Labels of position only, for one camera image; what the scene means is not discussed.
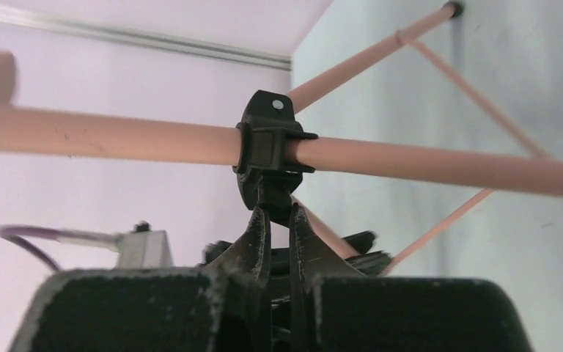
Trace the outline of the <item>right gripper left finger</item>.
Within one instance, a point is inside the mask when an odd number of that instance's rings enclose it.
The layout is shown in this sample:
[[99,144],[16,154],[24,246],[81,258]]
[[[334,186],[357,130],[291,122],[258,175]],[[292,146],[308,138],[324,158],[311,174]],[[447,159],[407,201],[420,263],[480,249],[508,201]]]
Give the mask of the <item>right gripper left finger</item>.
[[63,271],[45,280],[11,351],[270,351],[271,223],[193,268]]

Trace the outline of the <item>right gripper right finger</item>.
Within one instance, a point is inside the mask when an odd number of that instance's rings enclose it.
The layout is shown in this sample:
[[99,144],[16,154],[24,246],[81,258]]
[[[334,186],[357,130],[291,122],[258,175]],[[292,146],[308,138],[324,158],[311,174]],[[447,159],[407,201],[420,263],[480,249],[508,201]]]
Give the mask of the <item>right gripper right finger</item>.
[[292,351],[530,351],[507,294],[481,279],[369,277],[290,216]]

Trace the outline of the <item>pink music stand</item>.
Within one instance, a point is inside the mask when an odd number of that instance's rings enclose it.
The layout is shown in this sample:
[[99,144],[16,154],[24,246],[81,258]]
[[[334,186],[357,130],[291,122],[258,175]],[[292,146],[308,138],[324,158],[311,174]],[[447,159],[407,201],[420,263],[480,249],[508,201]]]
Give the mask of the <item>pink music stand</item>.
[[[368,47],[286,95],[256,92],[235,128],[12,107],[15,57],[0,51],[0,152],[232,166],[256,189],[280,180],[280,210],[304,172],[328,171],[480,188],[441,222],[450,225],[493,191],[563,197],[563,162],[550,159],[484,96],[419,42],[460,17],[465,6],[440,10]],[[300,111],[406,46],[447,75],[478,107],[531,152],[530,158],[403,144],[319,137],[295,121]]]

